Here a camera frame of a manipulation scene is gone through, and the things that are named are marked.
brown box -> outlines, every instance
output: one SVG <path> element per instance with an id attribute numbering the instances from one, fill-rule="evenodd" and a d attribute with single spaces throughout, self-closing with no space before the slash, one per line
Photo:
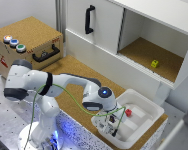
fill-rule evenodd
<path id="1" fill-rule="evenodd" d="M 4 44 L 3 38 L 6 35 L 11 35 L 25 45 L 26 52 L 17 53 L 9 44 Z M 34 59 L 33 54 L 37 58 L 41 57 L 42 62 Z M 34 17 L 0 28 L 0 74 L 5 78 L 16 59 L 26 59 L 33 69 L 40 70 L 62 57 L 63 35 Z"/>

cabinet door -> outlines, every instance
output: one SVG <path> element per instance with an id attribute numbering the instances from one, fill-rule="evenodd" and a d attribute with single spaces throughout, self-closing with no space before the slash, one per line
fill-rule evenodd
<path id="1" fill-rule="evenodd" d="M 86 10 L 90 5 L 90 28 L 85 33 Z M 107 0 L 68 0 L 67 29 L 111 53 L 116 54 L 123 17 L 123 8 Z"/>

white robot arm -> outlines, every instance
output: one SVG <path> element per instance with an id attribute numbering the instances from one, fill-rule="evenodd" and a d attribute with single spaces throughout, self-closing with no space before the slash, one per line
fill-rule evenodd
<path id="1" fill-rule="evenodd" d="M 43 134 L 41 132 L 43 132 L 45 128 L 45 121 L 47 122 L 51 118 L 54 119 L 59 113 L 59 107 L 54 97 L 60 95 L 63 89 L 53 84 L 60 85 L 64 88 L 67 84 L 81 85 L 84 88 L 82 104 L 87 110 L 97 111 L 102 109 L 105 112 L 110 112 L 121 108 L 116 102 L 111 89 L 101 87 L 101 83 L 95 78 L 86 78 L 72 74 L 52 75 L 51 73 L 32 70 L 32 65 L 26 60 L 15 60 L 9 71 L 4 89 L 4 96 L 7 99 L 12 101 L 29 99 L 29 101 L 31 101 L 32 97 L 30 91 L 35 93 L 41 86 L 45 85 L 44 88 L 40 90 L 41 92 L 36 100 L 42 111 L 42 115 L 40 116 L 42 120 L 40 120 L 40 122 L 42 121 L 43 123 L 40 129 L 34 132 L 35 134 L 32 133 L 31 135 L 37 147 L 41 139 L 45 139 L 49 136 L 49 133 L 46 133 L 38 137 L 39 134 Z M 123 110 L 120 110 L 115 112 L 114 115 L 116 118 L 120 119 L 122 113 Z"/>

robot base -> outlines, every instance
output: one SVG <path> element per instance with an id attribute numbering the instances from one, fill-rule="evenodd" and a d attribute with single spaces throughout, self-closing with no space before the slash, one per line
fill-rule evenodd
<path id="1" fill-rule="evenodd" d="M 38 125 L 38 122 L 34 122 L 32 124 L 32 128 L 31 128 L 31 132 L 30 135 L 32 133 L 32 131 L 34 131 L 34 129 L 36 128 L 36 126 Z M 29 134 L 29 128 L 30 128 L 30 124 L 27 125 L 19 134 L 18 137 L 18 149 L 19 150 L 24 150 L 25 144 L 27 142 L 27 138 L 28 138 L 28 134 Z M 38 147 L 35 148 L 33 147 L 33 145 L 28 141 L 27 146 L 25 148 L 26 150 L 42 150 L 42 147 Z"/>

black handle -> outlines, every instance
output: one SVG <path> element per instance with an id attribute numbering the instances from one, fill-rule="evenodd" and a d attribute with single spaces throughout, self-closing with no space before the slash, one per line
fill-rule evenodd
<path id="1" fill-rule="evenodd" d="M 90 8 L 86 10 L 86 21 L 85 21 L 85 31 L 86 34 L 92 33 L 94 30 L 90 28 L 90 12 L 95 10 L 95 7 L 90 5 Z"/>
<path id="2" fill-rule="evenodd" d="M 43 61 L 47 60 L 48 58 L 50 58 L 50 57 L 52 57 L 52 56 L 54 56 L 54 55 L 56 55 L 56 54 L 58 54 L 60 52 L 60 50 L 57 47 L 55 47 L 54 44 L 52 44 L 52 49 L 54 50 L 52 53 L 49 53 L 49 54 L 47 54 L 47 55 L 45 55 L 43 57 L 37 57 L 35 54 L 32 54 L 32 58 L 36 62 L 40 63 L 40 62 L 43 62 Z"/>

